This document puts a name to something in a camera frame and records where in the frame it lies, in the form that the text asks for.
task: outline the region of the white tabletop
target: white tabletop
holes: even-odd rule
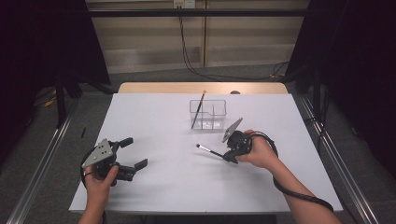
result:
[[[118,151],[121,165],[148,159],[133,182],[118,181],[107,211],[130,214],[265,214],[287,212],[271,174],[249,163],[234,164],[196,147],[220,154],[224,130],[191,129],[190,100],[201,94],[114,94],[97,142],[106,138],[134,143]],[[271,137],[279,158],[334,211],[342,206],[290,94],[207,94],[227,102],[227,128],[243,118],[239,131],[253,129]],[[85,209],[86,190],[79,185],[70,211]]]

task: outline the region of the electrical outlet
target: electrical outlet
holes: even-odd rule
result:
[[[195,0],[184,0],[185,8],[195,8]]]
[[[174,0],[174,8],[184,8],[184,0]]]

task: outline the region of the wall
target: wall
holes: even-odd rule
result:
[[[309,1],[205,1],[197,8],[306,8]],[[173,1],[87,0],[95,8],[172,8]],[[184,68],[178,18],[93,18],[110,74]],[[194,67],[290,59],[303,18],[183,18]]]

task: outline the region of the gray carpet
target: gray carpet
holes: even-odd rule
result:
[[[216,74],[222,81],[244,81],[236,77],[263,78],[273,73],[273,66],[234,66],[196,69],[199,73]],[[192,74],[187,69],[172,71],[144,72],[136,74],[113,75],[110,77],[117,90],[125,81],[213,81],[207,77]],[[271,78],[256,81],[273,81]],[[35,196],[35,200],[26,215],[24,223],[77,223],[79,214],[68,212],[78,186],[78,167],[83,155],[96,141],[106,111],[111,102],[111,95],[105,95],[90,86],[81,85],[83,96],[78,99],[76,113],[71,118],[70,125],[64,135],[46,178]],[[301,108],[302,117],[305,114],[299,96],[295,92],[294,83],[287,84],[288,91],[293,93],[296,104]],[[76,100],[66,96],[67,107]],[[56,105],[40,106],[35,113],[35,119],[24,133],[20,142],[3,164],[0,176],[0,223],[6,223],[15,204],[24,192],[28,181],[40,162],[57,123]],[[363,139],[354,135],[347,118],[338,109],[336,102],[330,101],[326,128],[337,146],[347,168],[355,177],[363,194],[372,206],[380,223],[393,223],[396,219],[396,181],[372,156]],[[318,135],[312,125],[307,125],[312,139],[316,144]],[[352,216],[362,223],[360,214],[354,206],[342,180],[334,169],[327,153],[320,147],[320,155],[328,171],[329,177],[345,202]],[[347,212],[338,213],[343,223],[354,223]],[[277,223],[294,223],[290,214],[276,215]],[[141,223],[140,217],[109,214],[109,223]]]

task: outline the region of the pen holder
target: pen holder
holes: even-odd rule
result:
[[[199,100],[190,101],[192,129],[223,129],[227,115],[225,100],[203,100],[198,111],[199,104]]]

